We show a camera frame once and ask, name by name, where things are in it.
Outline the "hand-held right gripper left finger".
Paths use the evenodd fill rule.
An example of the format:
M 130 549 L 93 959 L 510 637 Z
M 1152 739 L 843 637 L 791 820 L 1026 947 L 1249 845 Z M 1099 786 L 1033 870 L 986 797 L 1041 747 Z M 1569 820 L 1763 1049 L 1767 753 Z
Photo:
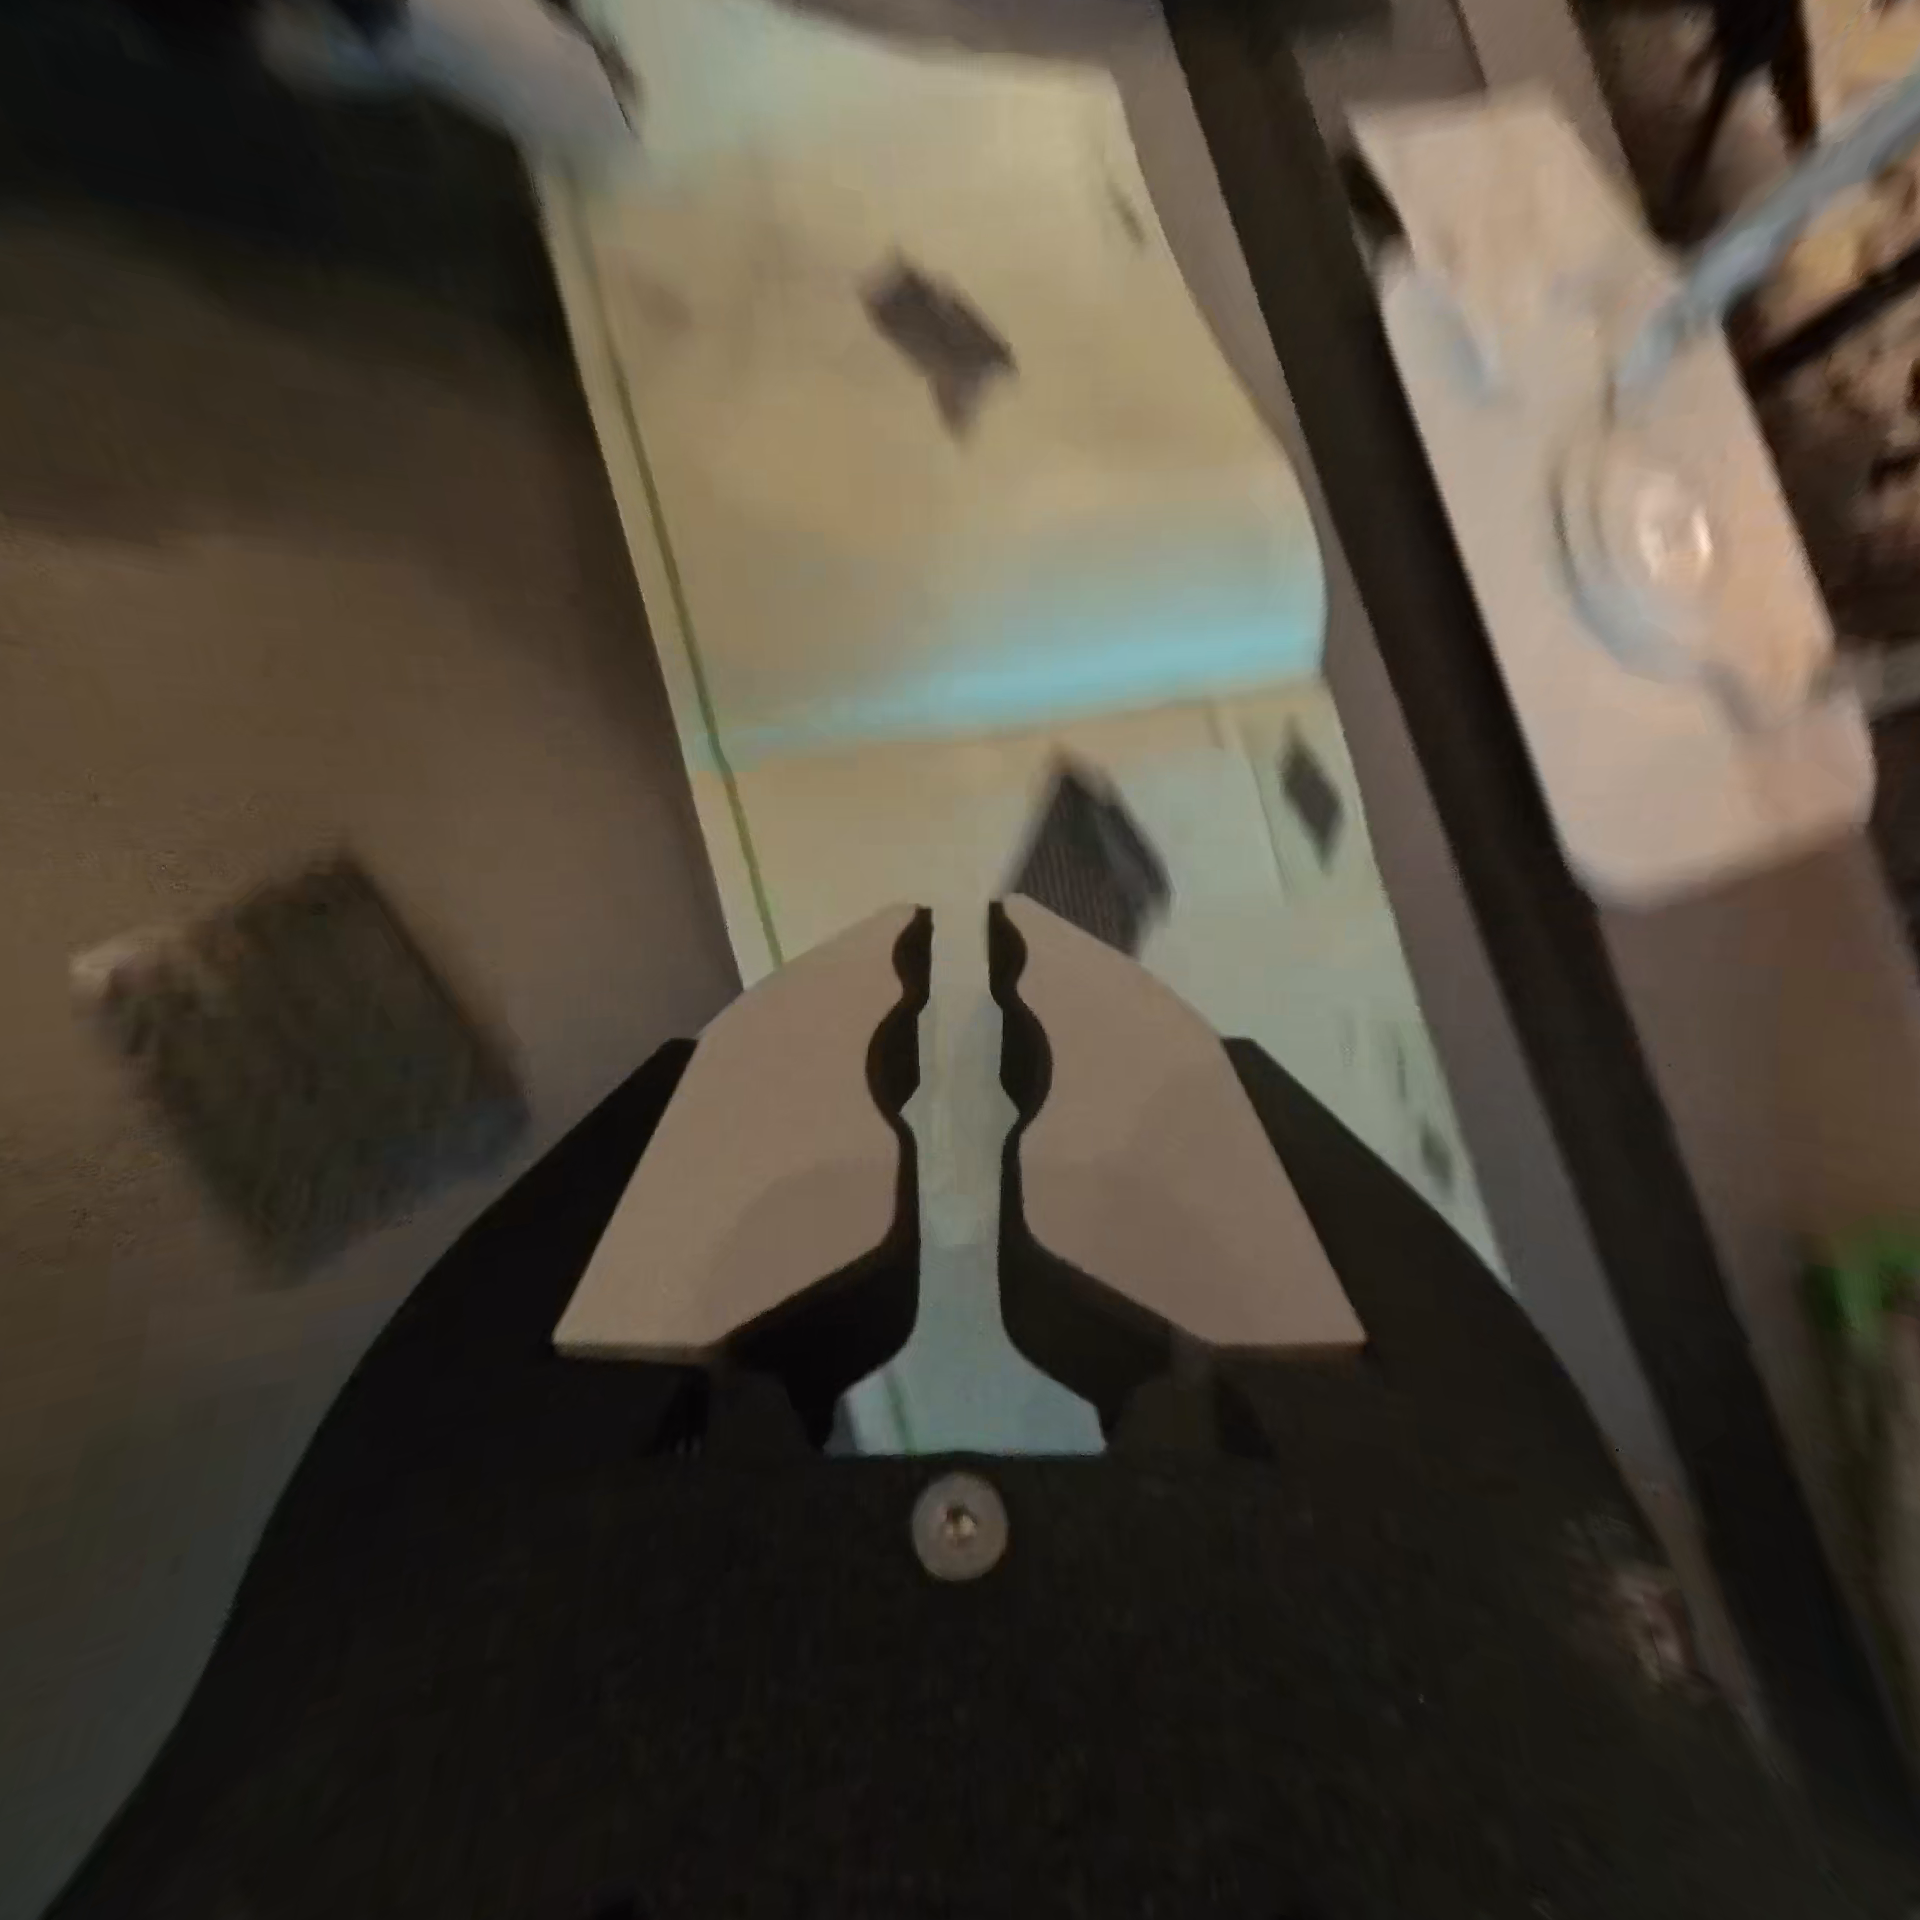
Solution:
M 565 1355 L 880 1365 L 918 1313 L 927 908 L 888 904 L 703 1028 L 557 1322 Z

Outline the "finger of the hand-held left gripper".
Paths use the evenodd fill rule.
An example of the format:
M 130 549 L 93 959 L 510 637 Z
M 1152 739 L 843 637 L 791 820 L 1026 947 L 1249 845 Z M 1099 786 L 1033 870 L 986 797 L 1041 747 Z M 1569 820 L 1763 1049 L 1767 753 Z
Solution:
M 639 82 L 570 2 L 264 2 L 261 58 L 306 90 L 462 109 L 540 163 L 639 141 Z

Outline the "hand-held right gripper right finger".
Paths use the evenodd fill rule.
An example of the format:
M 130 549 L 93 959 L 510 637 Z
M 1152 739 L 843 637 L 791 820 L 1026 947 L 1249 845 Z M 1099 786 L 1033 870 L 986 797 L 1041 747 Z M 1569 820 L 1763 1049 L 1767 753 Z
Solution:
M 1361 1320 L 1216 1028 L 1038 899 L 995 902 L 990 941 L 1038 1248 L 1211 1354 L 1360 1354 Z

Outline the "building instruction booklet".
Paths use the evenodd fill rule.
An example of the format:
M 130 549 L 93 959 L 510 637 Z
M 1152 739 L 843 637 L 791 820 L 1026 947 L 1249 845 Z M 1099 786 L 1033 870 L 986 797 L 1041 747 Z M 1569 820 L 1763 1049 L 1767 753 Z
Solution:
M 587 2 L 635 145 L 551 252 L 744 985 L 932 910 L 921 1303 L 858 1453 L 1093 1448 L 990 1320 L 1033 893 L 1253 1040 L 1506 1280 L 1326 675 L 1357 595 L 1121 86 L 793 2 Z

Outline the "grey desk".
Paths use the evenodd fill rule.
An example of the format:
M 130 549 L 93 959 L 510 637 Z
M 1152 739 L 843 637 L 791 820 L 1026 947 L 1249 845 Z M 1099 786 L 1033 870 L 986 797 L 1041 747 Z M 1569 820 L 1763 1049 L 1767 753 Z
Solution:
M 1227 332 L 1169 27 L 954 35 L 1121 86 L 1299 450 Z M 425 357 L 452 320 L 396 368 L 298 343 L 264 382 L 260 320 L 23 251 L 4 1207 L 82 1218 L 4 1247 L 5 1918 L 1708 1911 L 1708 1772 L 1753 1754 L 1656 1673 L 1668 1558 L 1610 1430 L 1253 1040 L 1216 1031 L 1360 1354 L 1211 1354 L 1041 1251 L 998 1038 L 990 1320 L 1093 1448 L 843 1445 L 921 1259 L 880 1365 L 565 1355 L 749 991 L 575 332 L 500 427 Z M 532 1124 L 276 1282 L 68 968 L 331 853 L 511 1051 Z

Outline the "dark grey toy base plate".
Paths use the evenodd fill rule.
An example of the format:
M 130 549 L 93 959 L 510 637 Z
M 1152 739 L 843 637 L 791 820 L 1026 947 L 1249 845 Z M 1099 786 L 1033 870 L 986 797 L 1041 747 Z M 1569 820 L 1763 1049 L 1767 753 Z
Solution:
M 532 1124 L 511 1051 L 346 853 L 92 947 L 68 977 L 276 1282 L 499 1172 Z

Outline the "dark desk with wooden edge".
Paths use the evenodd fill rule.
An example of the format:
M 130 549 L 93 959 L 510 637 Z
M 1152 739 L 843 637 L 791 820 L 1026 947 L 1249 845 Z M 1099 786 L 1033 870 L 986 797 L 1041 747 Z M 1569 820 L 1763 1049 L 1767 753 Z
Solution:
M 1328 541 L 1328 669 L 1414 973 L 1524 1303 L 1617 1430 L 1763 1732 L 1918 1824 L 1918 1746 L 1841 1563 L 1801 1256 L 1918 1203 L 1918 980 L 1862 837 L 1784 875 L 1594 908 L 1555 851 L 1389 368 L 1283 2 L 1169 2 Z

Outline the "green toy set box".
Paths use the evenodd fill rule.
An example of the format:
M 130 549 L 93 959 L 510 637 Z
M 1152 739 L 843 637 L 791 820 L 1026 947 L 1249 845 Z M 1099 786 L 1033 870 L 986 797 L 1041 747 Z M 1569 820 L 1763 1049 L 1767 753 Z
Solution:
M 1828 1238 L 1806 1267 L 1801 1303 L 1856 1498 L 1878 1508 L 1918 1459 L 1918 1227 Z

